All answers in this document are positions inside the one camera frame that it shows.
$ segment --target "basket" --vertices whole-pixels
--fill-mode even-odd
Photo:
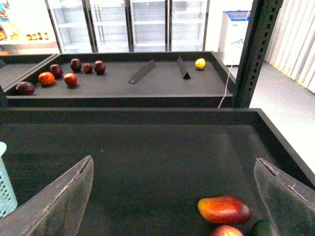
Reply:
[[[1,157],[5,150],[6,144],[0,142],[0,219],[14,211],[18,205]]]

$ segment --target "gray floor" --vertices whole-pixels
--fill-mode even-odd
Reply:
[[[315,94],[265,62],[250,107],[266,113],[315,173]]]

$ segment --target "red apple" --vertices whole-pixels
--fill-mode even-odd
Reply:
[[[61,77],[63,75],[63,70],[58,64],[51,65],[49,71],[55,76],[55,78]]]
[[[63,79],[64,79],[65,83],[70,87],[76,86],[77,82],[78,82],[78,77],[72,73],[65,74]]]
[[[210,236],[244,236],[238,229],[229,226],[221,225],[217,227]]]
[[[80,72],[82,68],[81,61],[78,58],[74,58],[70,62],[70,67],[74,72]]]
[[[93,71],[93,67],[91,66],[91,64],[88,64],[86,63],[84,66],[83,66],[83,69],[85,71],[86,74],[91,74],[92,71]]]
[[[103,75],[105,73],[106,67],[101,60],[97,60],[94,65],[94,71],[98,75]]]
[[[35,91],[35,86],[30,82],[20,82],[16,85],[15,90],[20,95],[30,96]]]

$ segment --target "chest freezer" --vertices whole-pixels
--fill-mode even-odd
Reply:
[[[219,40],[219,58],[225,65],[239,65],[250,14],[224,11]]]

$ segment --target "black metal upright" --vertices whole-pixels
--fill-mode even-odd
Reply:
[[[133,30],[132,30],[132,19],[131,19],[131,3],[130,3],[130,0],[124,0],[124,3],[125,3],[128,47],[129,47],[129,52],[132,53],[134,52],[134,43],[133,43]]]
[[[206,9],[205,29],[204,29],[204,33],[203,33],[202,51],[206,50],[206,38],[207,38],[207,29],[208,29],[208,20],[209,20],[209,8],[210,8],[210,0],[207,0],[207,9]]]
[[[248,108],[283,0],[254,0],[247,28],[233,107]]]

